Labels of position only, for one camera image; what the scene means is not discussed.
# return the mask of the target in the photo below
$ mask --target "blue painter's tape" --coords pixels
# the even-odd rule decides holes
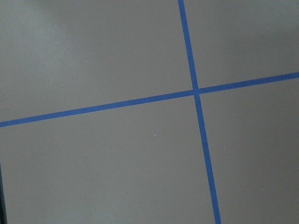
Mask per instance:
[[[80,108],[80,109],[69,110],[69,111],[48,113],[48,114],[38,115],[38,116],[33,116],[33,117],[28,117],[28,118],[3,121],[3,122],[0,122],[0,127],[19,125],[19,124],[24,124],[24,123],[29,123],[29,122],[48,120],[48,119],[66,117],[66,116],[83,114],[83,113],[104,111],[104,110],[109,110],[109,109],[114,109],[114,108],[119,108],[119,107],[145,104],[145,103],[150,103],[150,102],[157,102],[157,101],[161,101],[161,100],[187,97],[187,96],[192,96],[192,95],[193,95],[193,91],[188,90],[188,91],[169,93],[169,94],[153,96],[153,97],[132,99],[132,100],[127,100],[127,101],[122,101],[122,102],[117,102],[117,103],[104,104],[104,105],[99,105],[99,106],[90,106],[90,107],[85,107],[85,108]]]
[[[209,93],[209,92],[231,90],[231,89],[247,87],[247,86],[252,86],[252,85],[260,85],[260,84],[266,84],[266,83],[279,82],[279,81],[294,79],[294,78],[299,78],[299,72],[280,75],[280,76],[271,76],[271,77],[266,77],[266,78],[252,79],[252,80],[242,81],[242,82],[237,82],[237,83],[230,83],[230,84],[223,84],[223,85],[216,85],[216,86],[211,86],[211,87],[206,87],[206,88],[200,88],[199,93],[203,94],[203,93]]]
[[[187,56],[188,56],[189,70],[190,70],[190,75],[191,75],[191,81],[192,81],[193,92],[194,92],[194,100],[195,100],[197,118],[198,118],[198,123],[199,123],[199,131],[200,131],[201,142],[202,142],[202,147],[203,147],[204,157],[205,157],[206,173],[207,173],[210,194],[211,194],[211,199],[212,199],[214,219],[215,219],[216,224],[221,224],[218,199],[217,199],[217,194],[216,194],[216,187],[215,187],[211,157],[210,157],[210,152],[209,152],[209,146],[208,146],[207,136],[206,136],[204,115],[202,112],[202,106],[201,106],[201,101],[200,101],[200,96],[199,96],[199,89],[198,89],[196,70],[195,70],[195,65],[194,65],[192,46],[191,46],[191,40],[190,40],[190,35],[189,35],[184,1],[178,0],[178,6],[179,6],[180,14],[181,14],[181,21],[182,21],[186,51],[187,51]]]
[[[190,70],[190,74],[191,74],[192,87],[194,90],[197,90],[198,83],[197,83],[197,77],[196,77],[193,52],[192,52],[192,47],[191,47],[191,40],[190,40],[190,35],[189,35],[189,28],[188,28],[188,23],[187,23],[184,1],[178,0],[178,6],[179,6],[179,12],[181,14],[181,21],[182,21],[182,27],[183,27],[183,33],[184,33],[184,39],[185,39],[185,45],[186,45],[186,51],[187,51],[187,57],[188,57],[188,63],[189,63],[189,70]]]

